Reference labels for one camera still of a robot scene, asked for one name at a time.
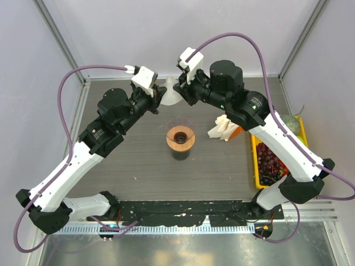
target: wood grain surface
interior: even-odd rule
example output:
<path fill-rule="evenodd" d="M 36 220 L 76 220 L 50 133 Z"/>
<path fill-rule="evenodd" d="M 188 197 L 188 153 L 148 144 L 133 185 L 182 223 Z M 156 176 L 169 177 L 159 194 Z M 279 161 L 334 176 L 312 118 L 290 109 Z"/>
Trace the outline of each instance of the wood grain surface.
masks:
<path fill-rule="evenodd" d="M 246 78 L 245 88 L 265 94 L 262 78 Z M 272 100 L 280 114 L 286 103 L 277 78 L 269 78 Z M 131 93 L 130 81 L 93 81 L 90 86 L 80 131 L 97 115 L 97 103 L 111 88 Z M 250 134 L 243 132 L 228 142 L 210 139 L 207 132 L 223 114 L 198 102 L 183 100 L 161 105 L 159 115 L 147 112 L 124 136 L 106 159 L 91 169 L 71 190 L 69 197 L 86 197 L 110 191 L 120 200 L 250 200 L 254 184 Z M 186 117 L 194 123 L 196 141 L 190 156 L 178 161 L 166 143 L 166 124 Z"/>

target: gray wall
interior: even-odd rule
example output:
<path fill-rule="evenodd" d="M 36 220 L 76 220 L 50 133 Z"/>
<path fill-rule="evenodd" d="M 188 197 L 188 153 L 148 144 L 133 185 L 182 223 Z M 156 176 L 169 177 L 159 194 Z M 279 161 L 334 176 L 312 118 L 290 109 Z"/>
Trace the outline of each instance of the gray wall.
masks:
<path fill-rule="evenodd" d="M 224 32 L 249 35 L 263 52 L 268 74 L 278 74 L 317 0 L 45 0 L 70 50 L 84 64 L 145 65 L 160 76 L 187 48 Z M 205 69 L 230 58 L 248 76 L 261 74 L 248 42 L 227 38 L 204 49 Z M 93 78 L 127 77 L 88 70 Z"/>
<path fill-rule="evenodd" d="M 285 78 L 292 111 L 302 105 L 310 147 L 331 157 L 335 170 L 355 182 L 354 71 L 355 2 L 330 1 Z M 323 194 L 349 196 L 353 191 L 334 177 Z M 337 202 L 336 211 L 355 250 L 355 201 Z"/>
<path fill-rule="evenodd" d="M 37 185 L 62 158 L 65 139 L 56 96 L 70 67 L 32 1 L 1 2 L 0 39 L 0 265 L 24 265 L 27 256 L 12 241 L 22 209 L 15 194 Z M 70 79 L 63 95 L 68 121 L 79 91 L 77 79 Z M 26 217 L 20 230 L 25 248 L 33 242 L 33 229 Z"/>

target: yellow basket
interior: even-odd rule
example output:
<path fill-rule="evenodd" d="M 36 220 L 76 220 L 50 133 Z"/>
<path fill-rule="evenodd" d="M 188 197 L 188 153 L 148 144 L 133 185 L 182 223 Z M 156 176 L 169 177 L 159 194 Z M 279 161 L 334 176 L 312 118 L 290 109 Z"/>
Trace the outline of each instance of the yellow basket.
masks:
<path fill-rule="evenodd" d="M 300 122 L 301 125 L 301 131 L 298 134 L 300 137 L 303 138 L 303 140 L 305 141 L 305 145 L 308 147 L 308 141 L 307 141 L 307 137 L 306 137 L 306 132 L 305 132 L 305 127 L 303 125 L 303 121 L 302 118 L 300 118 L 298 115 L 295 115 L 295 118 L 297 118 Z M 257 168 L 257 153 L 256 153 L 256 146 L 261 143 L 262 141 L 259 140 L 257 137 L 255 137 L 254 135 L 250 135 L 251 136 L 251 146 L 252 146 L 252 153 L 253 153 L 253 160 L 254 160 L 254 178 L 255 178 L 255 187 L 260 190 L 262 188 L 266 188 L 268 186 L 262 186 L 260 184 L 260 180 L 259 180 L 259 170 Z"/>

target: robotic arm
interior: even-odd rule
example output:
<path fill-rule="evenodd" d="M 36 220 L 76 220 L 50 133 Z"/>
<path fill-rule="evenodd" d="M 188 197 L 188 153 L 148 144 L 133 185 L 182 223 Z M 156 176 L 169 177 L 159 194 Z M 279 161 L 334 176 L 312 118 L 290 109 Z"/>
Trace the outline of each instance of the robotic arm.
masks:
<path fill-rule="evenodd" d="M 157 73 L 142 66 L 131 67 L 131 97 L 123 89 L 108 90 L 98 102 L 99 117 L 79 135 L 73 159 L 64 172 L 42 193 L 28 210 L 29 217 L 46 234 L 53 234 L 69 221 L 88 216 L 113 219 L 119 209 L 117 199 L 108 191 L 93 197 L 65 198 L 74 185 L 106 158 L 122 141 L 123 135 L 147 112 L 158 114 L 166 89 L 155 85 Z M 65 158 L 54 171 L 31 190 L 20 190 L 17 200 L 25 207 L 38 191 L 66 164 Z"/>
<path fill-rule="evenodd" d="M 178 60 L 177 66 L 183 73 L 174 90 L 191 106 L 201 100 L 225 111 L 227 118 L 258 137 L 290 170 L 286 178 L 255 195 L 251 211 L 261 217 L 278 204 L 288 201 L 302 204 L 318 196 L 324 186 L 322 179 L 328 173 L 312 164 L 287 135 L 291 135 L 317 164 L 332 170 L 334 162 L 312 153 L 287 127 L 287 134 L 278 128 L 267 99 L 257 91 L 244 88 L 241 68 L 229 60 L 217 61 L 210 66 L 209 78 L 201 69 L 203 55 L 200 52 L 186 62 L 193 51 L 187 48 Z M 275 112 L 275 115 L 284 126 L 279 114 Z"/>

